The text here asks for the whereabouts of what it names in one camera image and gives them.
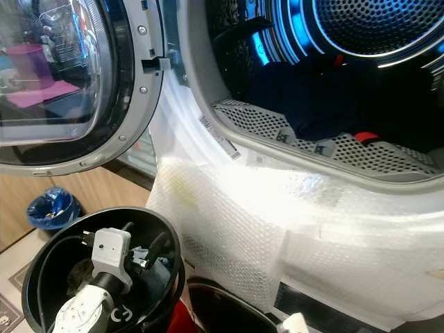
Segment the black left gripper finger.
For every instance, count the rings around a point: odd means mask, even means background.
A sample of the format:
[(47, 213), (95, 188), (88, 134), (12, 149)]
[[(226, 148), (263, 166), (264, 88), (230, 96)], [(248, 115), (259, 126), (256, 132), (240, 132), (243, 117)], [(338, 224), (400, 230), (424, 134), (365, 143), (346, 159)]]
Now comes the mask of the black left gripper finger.
[(149, 264), (156, 263), (159, 257), (164, 256), (169, 252), (171, 247), (171, 235), (168, 232), (161, 232), (154, 238), (149, 245)]

